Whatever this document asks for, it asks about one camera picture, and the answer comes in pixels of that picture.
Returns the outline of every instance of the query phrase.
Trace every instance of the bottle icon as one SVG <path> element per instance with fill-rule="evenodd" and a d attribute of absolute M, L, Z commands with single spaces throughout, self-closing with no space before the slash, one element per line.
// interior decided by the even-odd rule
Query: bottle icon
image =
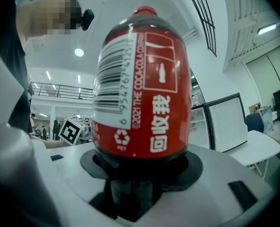
<path fill-rule="evenodd" d="M 164 69 L 164 64 L 161 63 L 161 66 L 160 66 L 160 70 L 159 70 L 159 82 L 160 83 L 165 83 L 165 69 Z"/>

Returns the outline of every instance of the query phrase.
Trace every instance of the chinese characters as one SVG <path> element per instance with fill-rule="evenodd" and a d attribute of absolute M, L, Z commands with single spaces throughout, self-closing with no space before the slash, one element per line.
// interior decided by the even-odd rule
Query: chinese characters
<path fill-rule="evenodd" d="M 167 149 L 166 130 L 169 129 L 168 119 L 170 113 L 170 96 L 166 98 L 162 95 L 153 97 L 153 121 L 151 122 L 151 130 L 153 135 L 150 138 L 150 152 L 158 153 Z"/>

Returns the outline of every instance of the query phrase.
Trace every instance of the bottle cap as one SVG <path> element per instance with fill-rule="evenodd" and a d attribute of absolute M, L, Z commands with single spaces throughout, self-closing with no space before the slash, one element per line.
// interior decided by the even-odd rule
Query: bottle cap
<path fill-rule="evenodd" d="M 140 6 L 136 11 L 134 11 L 133 15 L 138 15 L 138 14 L 152 14 L 158 16 L 157 12 L 149 6 Z"/>

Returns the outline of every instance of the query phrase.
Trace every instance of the person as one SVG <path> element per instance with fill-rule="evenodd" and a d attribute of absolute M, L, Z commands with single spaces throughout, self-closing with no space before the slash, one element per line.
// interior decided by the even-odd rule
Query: person
<path fill-rule="evenodd" d="M 42 139 L 41 130 L 40 129 L 38 129 L 38 138 Z"/>
<path fill-rule="evenodd" d="M 60 137 L 58 135 L 59 131 L 60 131 L 60 128 L 59 128 L 59 125 L 58 125 L 58 121 L 54 120 L 53 140 L 60 140 Z"/>
<path fill-rule="evenodd" d="M 12 127 L 31 133 L 31 139 L 41 140 L 33 135 L 33 125 L 29 116 L 31 112 L 29 97 L 33 93 L 25 65 L 25 44 L 36 37 L 56 33 L 69 34 L 71 29 L 79 27 L 86 30 L 88 20 L 84 19 L 82 25 L 82 18 L 78 0 L 31 0 L 21 7 L 16 7 L 15 1 L 12 0 L 7 9 L 0 13 L 0 57 L 24 88 L 8 123 Z M 68 146 L 64 141 L 41 141 L 46 148 Z"/>
<path fill-rule="evenodd" d="M 46 140 L 46 126 L 45 125 L 42 126 L 42 139 Z"/>
<path fill-rule="evenodd" d="M 36 115 L 34 113 L 31 114 L 31 127 L 32 127 L 32 132 L 30 132 L 31 135 L 35 135 L 35 129 L 38 127 L 39 124 L 34 124 L 34 119 L 35 119 Z"/>

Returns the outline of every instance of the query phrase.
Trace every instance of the coca-cola bottle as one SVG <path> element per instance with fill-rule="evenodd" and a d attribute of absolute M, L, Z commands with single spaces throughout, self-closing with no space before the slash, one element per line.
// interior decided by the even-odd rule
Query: coca-cola bottle
<path fill-rule="evenodd" d="M 189 71 L 181 36 L 151 7 L 139 7 L 108 33 L 92 125 L 106 171 L 139 179 L 179 171 L 190 129 Z"/>

